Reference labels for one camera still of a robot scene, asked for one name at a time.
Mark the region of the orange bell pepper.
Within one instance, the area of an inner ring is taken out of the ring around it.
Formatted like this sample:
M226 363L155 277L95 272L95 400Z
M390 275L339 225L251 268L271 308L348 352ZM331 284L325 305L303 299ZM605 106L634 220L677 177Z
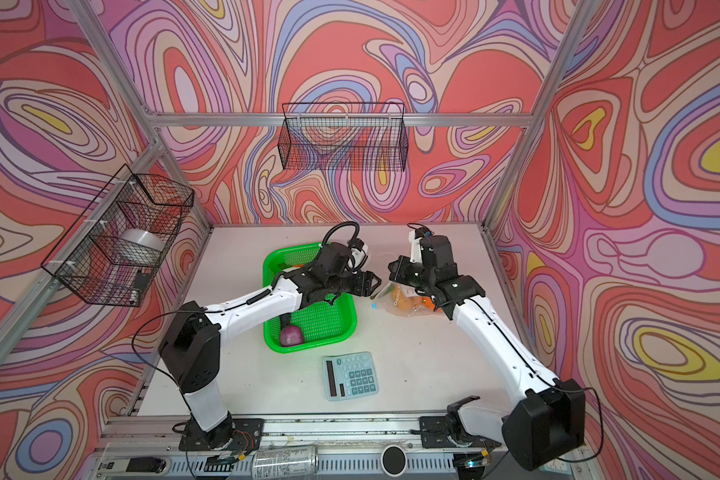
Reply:
M414 314L429 314L436 310L434 302L428 297L415 296L410 299L410 302L411 312Z

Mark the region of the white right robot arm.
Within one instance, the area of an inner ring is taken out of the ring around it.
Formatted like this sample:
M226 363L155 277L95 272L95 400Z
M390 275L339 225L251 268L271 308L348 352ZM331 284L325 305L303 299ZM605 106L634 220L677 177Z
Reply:
M458 271L449 239L424 226L409 235L411 253L388 266L390 280L413 288L465 332L498 373L511 403L496 410L478 397L449 406L457 435L503 444L532 471L584 443L586 393L562 381L519 340L496 312L485 290Z

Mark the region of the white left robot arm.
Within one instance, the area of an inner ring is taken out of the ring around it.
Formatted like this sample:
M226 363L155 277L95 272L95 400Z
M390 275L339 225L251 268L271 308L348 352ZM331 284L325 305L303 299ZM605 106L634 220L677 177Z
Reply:
M158 348L190 411L190 423L206 435L231 436L231 414L220 392L221 353L235 337L281 315L344 296L368 297L380 278L364 268L368 247L360 240L319 244L315 257L278 272L250 294L209 306L184 304Z

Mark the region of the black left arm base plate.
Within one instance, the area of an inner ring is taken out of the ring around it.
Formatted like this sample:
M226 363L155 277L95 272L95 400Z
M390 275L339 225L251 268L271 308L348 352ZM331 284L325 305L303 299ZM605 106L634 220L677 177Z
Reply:
M179 449L185 452L230 451L249 454L258 450L265 421L262 418L233 418L229 416L209 432L205 432L194 417L179 430Z

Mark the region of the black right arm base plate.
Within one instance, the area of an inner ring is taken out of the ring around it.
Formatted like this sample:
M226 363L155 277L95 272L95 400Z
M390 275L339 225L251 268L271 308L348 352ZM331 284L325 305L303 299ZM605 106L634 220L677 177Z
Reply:
M419 425L409 432L420 437L425 449L477 448L492 451L500 443L488 437L472 435L467 432L459 417L459 410L466 404L479 400L477 395L470 395L449 404L442 415L421 416Z

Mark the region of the clear zip top bag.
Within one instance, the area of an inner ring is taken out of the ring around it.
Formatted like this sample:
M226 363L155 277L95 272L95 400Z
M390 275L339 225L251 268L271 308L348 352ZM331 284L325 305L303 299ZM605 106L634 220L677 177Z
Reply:
M370 296L374 308L383 308L387 313L402 318L442 315L429 297L419 295L411 286L392 281L390 276L389 269L380 274L382 283Z

